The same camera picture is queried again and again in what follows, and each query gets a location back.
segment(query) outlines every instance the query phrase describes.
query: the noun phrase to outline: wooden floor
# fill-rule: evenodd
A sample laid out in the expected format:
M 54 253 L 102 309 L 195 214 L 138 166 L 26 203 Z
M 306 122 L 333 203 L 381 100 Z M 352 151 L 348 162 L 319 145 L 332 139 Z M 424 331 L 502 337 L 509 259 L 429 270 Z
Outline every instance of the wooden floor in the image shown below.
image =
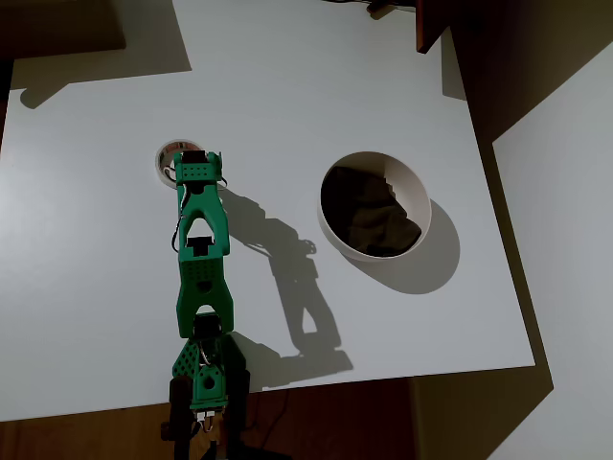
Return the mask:
M 0 62 L 0 145 L 10 76 L 11 64 Z M 159 404 L 1 423 L 0 459 L 171 459 L 172 444 L 160 440 L 169 411 L 168 404 Z M 247 446 L 294 460 L 417 458 L 407 379 L 253 394 L 247 427 Z M 207 448 L 199 434 L 191 458 Z

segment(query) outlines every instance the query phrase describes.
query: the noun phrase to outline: white round object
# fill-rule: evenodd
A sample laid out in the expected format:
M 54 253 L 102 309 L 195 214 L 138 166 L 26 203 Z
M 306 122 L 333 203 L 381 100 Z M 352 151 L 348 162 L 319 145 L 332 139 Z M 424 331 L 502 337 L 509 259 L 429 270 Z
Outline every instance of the white round object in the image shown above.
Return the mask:
M 375 257 L 359 252 L 343 241 L 329 227 L 328 222 L 322 210 L 322 194 L 320 189 L 319 199 L 317 201 L 317 218 L 322 231 L 329 242 L 345 256 L 363 262 L 384 262 L 392 259 L 406 257 L 412 250 L 418 247 L 430 228 L 430 220 L 432 218 L 432 206 L 430 198 L 425 191 L 425 187 L 420 178 L 404 163 L 397 160 L 393 156 L 379 153 L 376 151 L 359 151 L 347 155 L 336 163 L 334 163 L 328 172 L 334 167 L 352 168 L 354 170 L 372 173 L 380 177 L 384 177 L 389 185 L 392 186 L 392 193 L 396 197 L 397 202 L 406 211 L 407 217 L 416 223 L 421 229 L 419 239 L 406 252 L 392 257 Z
M 196 142 L 187 139 L 174 139 L 162 146 L 155 155 L 155 170 L 158 177 L 173 189 L 176 189 L 176 182 L 170 176 L 169 171 L 173 164 L 174 154 L 186 150 L 202 150 L 202 148 Z

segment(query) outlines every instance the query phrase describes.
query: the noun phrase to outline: white bowl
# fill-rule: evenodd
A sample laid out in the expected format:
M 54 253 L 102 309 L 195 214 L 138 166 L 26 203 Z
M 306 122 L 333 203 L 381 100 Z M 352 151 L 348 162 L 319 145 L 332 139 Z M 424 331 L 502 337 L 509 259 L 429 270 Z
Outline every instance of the white bowl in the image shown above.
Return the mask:
M 392 193 L 396 196 L 397 202 L 406 211 L 407 217 L 421 229 L 420 238 L 415 244 L 407 251 L 397 256 L 375 257 L 359 252 L 342 242 L 329 227 L 322 210 L 322 194 L 320 188 L 319 199 L 317 201 L 317 218 L 319 219 L 319 225 L 322 227 L 324 235 L 326 235 L 328 241 L 331 242 L 336 249 L 345 256 L 357 261 L 383 262 L 406 257 L 412 250 L 421 244 L 430 228 L 432 206 L 430 205 L 430 198 L 425 191 L 425 187 L 411 168 L 401 161 L 396 160 L 393 156 L 378 153 L 376 151 L 359 151 L 341 158 L 330 167 L 328 172 L 326 172 L 326 177 L 328 177 L 331 169 L 336 166 L 352 168 L 354 170 L 372 173 L 379 177 L 385 177 L 387 183 L 392 186 Z

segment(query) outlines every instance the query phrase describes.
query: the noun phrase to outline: white wall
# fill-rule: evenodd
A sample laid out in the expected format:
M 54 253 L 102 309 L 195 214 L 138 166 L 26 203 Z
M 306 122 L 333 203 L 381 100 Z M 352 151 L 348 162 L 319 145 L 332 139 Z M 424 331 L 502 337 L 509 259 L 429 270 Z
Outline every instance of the white wall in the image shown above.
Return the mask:
M 490 458 L 613 458 L 613 45 L 494 148 L 555 389 Z

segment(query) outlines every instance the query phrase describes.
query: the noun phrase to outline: wire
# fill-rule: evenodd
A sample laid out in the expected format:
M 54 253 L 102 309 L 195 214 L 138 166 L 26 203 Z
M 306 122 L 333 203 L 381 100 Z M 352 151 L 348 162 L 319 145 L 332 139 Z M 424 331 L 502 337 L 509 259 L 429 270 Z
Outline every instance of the wire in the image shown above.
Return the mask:
M 192 429 L 192 435 L 190 436 L 190 439 L 193 439 L 193 437 L 198 434 L 198 431 L 200 431 L 200 428 L 202 427 L 202 425 L 200 424 L 200 422 L 196 422 L 195 425 L 193 426 Z
M 179 233 L 179 225 L 181 224 L 181 219 L 184 217 L 183 210 L 185 209 L 185 206 L 188 204 L 188 201 L 190 200 L 190 197 L 192 196 L 192 192 L 190 192 L 190 189 L 188 189 L 187 184 L 183 185 L 183 189 L 185 191 L 183 192 L 183 198 L 181 198 L 181 209 L 179 209 L 179 220 L 176 222 L 176 227 L 174 227 L 174 233 L 172 234 L 172 240 L 170 241 L 172 250 L 176 252 L 177 254 L 179 253 L 179 251 L 176 247 L 174 247 L 174 242 L 176 242 L 176 235 Z
M 164 174 L 166 175 L 166 177 L 168 179 L 170 179 L 172 182 L 176 183 L 176 169 L 175 168 L 173 168 L 172 166 L 165 166 L 163 171 L 164 171 Z M 172 171 L 174 173 L 174 177 L 172 177 L 170 175 L 170 171 Z
M 253 423 L 250 426 L 246 426 L 244 431 L 248 430 L 248 429 L 253 429 L 258 425 L 258 412 L 260 411 L 260 395 L 261 393 L 257 393 L 256 394 L 256 413 L 254 414 L 253 417 Z
M 270 426 L 270 428 L 268 428 L 268 432 L 266 433 L 266 437 L 264 438 L 263 443 L 261 443 L 261 448 L 260 450 L 263 450 L 266 447 L 266 443 L 268 442 L 268 438 L 270 438 L 270 435 L 272 434 L 272 432 L 275 429 L 275 426 L 277 426 L 277 423 L 279 422 L 279 420 L 282 418 L 283 415 L 285 415 L 285 412 L 287 411 L 287 402 L 289 401 L 289 390 L 285 390 L 285 402 L 284 402 L 284 408 L 281 409 L 281 412 L 279 413 L 279 415 L 277 416 L 277 418 L 275 419 L 275 421 L 272 423 L 272 425 Z

